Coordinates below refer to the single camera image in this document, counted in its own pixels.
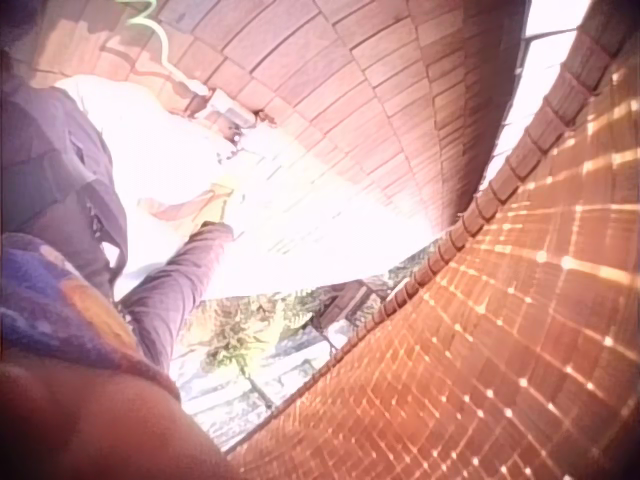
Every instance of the wire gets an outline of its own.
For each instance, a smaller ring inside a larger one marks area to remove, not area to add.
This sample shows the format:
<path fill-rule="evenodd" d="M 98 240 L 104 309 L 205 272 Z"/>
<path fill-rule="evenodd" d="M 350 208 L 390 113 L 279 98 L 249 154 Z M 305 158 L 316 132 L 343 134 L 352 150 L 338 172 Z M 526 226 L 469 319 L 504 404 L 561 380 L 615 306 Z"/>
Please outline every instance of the wire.
<path fill-rule="evenodd" d="M 198 80 L 191 79 L 187 77 L 184 73 L 178 70 L 175 65 L 169 62 L 169 38 L 167 37 L 167 33 L 164 29 L 154 20 L 147 18 L 151 13 L 155 10 L 157 6 L 157 0 L 115 0 L 117 3 L 140 3 L 140 2 L 148 2 L 149 6 L 146 10 L 144 10 L 137 17 L 130 18 L 127 20 L 127 25 L 144 25 L 149 27 L 154 32 L 158 34 L 158 38 L 160 38 L 160 63 L 164 68 L 166 68 L 169 73 L 176 79 L 180 80 L 184 83 L 189 90 L 197 95 L 207 96 L 209 94 L 209 88 L 204 85 L 202 82 Z"/>

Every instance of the red brick wall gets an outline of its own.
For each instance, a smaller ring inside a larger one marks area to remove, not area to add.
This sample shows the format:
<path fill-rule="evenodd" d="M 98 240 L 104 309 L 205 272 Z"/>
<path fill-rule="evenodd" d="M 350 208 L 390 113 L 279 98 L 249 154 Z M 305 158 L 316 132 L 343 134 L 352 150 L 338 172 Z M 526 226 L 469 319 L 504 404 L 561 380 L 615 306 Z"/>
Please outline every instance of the red brick wall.
<path fill-rule="evenodd" d="M 640 428 L 638 36 L 555 143 L 565 128 L 550 112 L 586 101 L 567 70 L 592 68 L 586 87 L 600 77 L 606 54 L 589 42 L 579 37 L 510 166 L 405 289 L 415 296 L 385 321 L 407 300 L 388 302 L 232 454 L 247 478 L 601 479 L 620 468 Z"/>

